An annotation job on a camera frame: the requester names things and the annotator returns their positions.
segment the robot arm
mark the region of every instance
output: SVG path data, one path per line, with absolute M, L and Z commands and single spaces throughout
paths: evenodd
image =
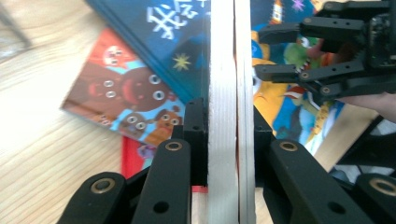
M 292 64 L 258 64 L 263 81 L 298 83 L 322 103 L 344 96 L 396 92 L 396 2 L 328 2 L 301 23 L 269 25 L 260 42 L 295 42 L 297 36 L 323 39 L 321 51 L 337 53 L 346 43 L 357 50 L 350 62 L 300 71 Z

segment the black plastic part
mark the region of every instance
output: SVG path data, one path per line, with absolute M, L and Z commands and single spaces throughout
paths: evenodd
M 265 159 L 265 149 L 267 149 L 271 142 L 275 139 L 272 128 L 268 125 L 265 119 L 260 114 L 259 110 L 254 106 L 254 169 L 256 187 L 263 187 L 266 170 L 265 165 L 268 162 Z
M 338 53 L 340 48 L 344 45 L 342 41 L 335 41 L 335 40 L 323 40 L 323 45 L 320 51 L 323 52 L 330 52 L 330 53 Z
M 390 58 L 396 61 L 396 1 L 389 1 L 389 53 Z
M 347 76 L 364 72 L 364 66 L 359 61 L 351 61 L 347 63 L 337 63 L 326 67 L 320 67 L 303 71 L 299 75 L 299 81 L 321 81 L 322 79 L 329 80 L 332 77 Z
M 296 42 L 300 33 L 299 23 L 281 23 L 267 25 L 259 31 L 259 42 L 265 44 L 280 44 Z
M 186 104 L 182 139 L 191 146 L 191 183 L 194 186 L 206 186 L 207 128 L 202 98 Z
M 123 215 L 126 216 L 125 220 L 127 221 L 120 223 L 129 223 L 130 220 L 134 218 L 134 211 L 136 210 L 136 207 L 139 203 L 140 194 L 142 193 L 148 173 L 149 167 L 126 180 L 126 199 L 129 201 L 129 205 L 126 206 L 128 211 L 123 213 Z
M 181 139 L 157 148 L 131 223 L 191 223 L 191 149 Z
M 128 201 L 122 175 L 101 173 L 87 179 L 70 199 L 58 223 L 124 223 Z
M 268 156 L 292 204 L 289 223 L 373 223 L 298 142 L 275 140 Z
M 378 174 L 360 175 L 351 195 L 375 223 L 396 223 L 396 179 Z
M 181 138 L 183 139 L 183 125 L 175 125 L 172 130 L 171 138 Z
M 376 77 L 355 77 L 339 83 L 324 85 L 320 94 L 323 100 L 344 96 L 380 94 L 396 92 L 396 74 Z
M 386 13 L 389 1 L 326 2 L 315 16 L 369 21 L 373 16 Z
M 297 73 L 293 64 L 257 64 L 256 76 L 263 81 L 277 83 L 297 82 Z
M 359 35 L 364 27 L 363 21 L 310 17 L 300 25 L 301 34 L 333 41 L 351 41 Z

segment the white wooden strip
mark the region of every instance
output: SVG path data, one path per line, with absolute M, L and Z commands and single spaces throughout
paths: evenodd
M 238 223 L 233 1 L 211 2 L 207 222 Z
M 239 221 L 240 223 L 256 223 L 250 2 L 238 0 L 234 0 L 234 2 L 238 114 Z

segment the yellow star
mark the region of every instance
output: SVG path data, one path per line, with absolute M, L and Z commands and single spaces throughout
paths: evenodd
M 189 58 L 190 56 L 187 56 L 185 53 L 177 54 L 176 58 L 173 59 L 176 61 L 174 68 L 176 68 L 177 71 L 181 71 L 183 69 L 189 70 L 188 65 L 191 64 L 189 62 Z

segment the cartoon face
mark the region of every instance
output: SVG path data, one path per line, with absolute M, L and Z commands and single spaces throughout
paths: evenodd
M 141 114 L 133 112 L 121 121 L 119 131 L 122 134 L 139 139 L 151 122 L 151 120 L 143 118 Z
M 174 126 L 182 123 L 182 118 L 176 113 L 179 110 L 178 107 L 174 106 L 174 110 L 175 112 L 164 109 L 158 113 L 155 119 L 158 130 L 172 133 Z
M 136 68 L 124 75 L 121 84 L 125 104 L 135 110 L 149 111 L 170 99 L 170 91 L 163 81 L 147 68 Z
M 314 37 L 300 36 L 296 43 L 288 44 L 285 48 L 283 55 L 286 63 L 295 64 L 298 72 L 318 67 L 320 60 L 310 59 L 306 54 L 306 50 L 315 46 L 317 43 L 318 40 Z
M 101 125 L 104 125 L 104 126 L 108 127 L 108 126 L 111 125 L 111 123 L 113 122 L 114 119 L 109 118 L 108 116 L 106 116 L 104 114 L 101 114 L 101 115 L 93 116 L 92 120 L 97 122 L 97 123 L 99 123 L 99 124 L 101 124 Z
M 97 77 L 90 83 L 88 93 L 95 101 L 111 101 L 120 98 L 120 86 L 115 78 Z
M 127 68 L 126 61 L 130 59 L 119 46 L 111 46 L 103 53 L 103 64 L 108 66 Z
M 128 46 L 111 29 L 105 29 L 101 38 L 93 48 L 89 61 L 102 66 L 121 67 L 127 69 L 127 62 L 136 57 Z

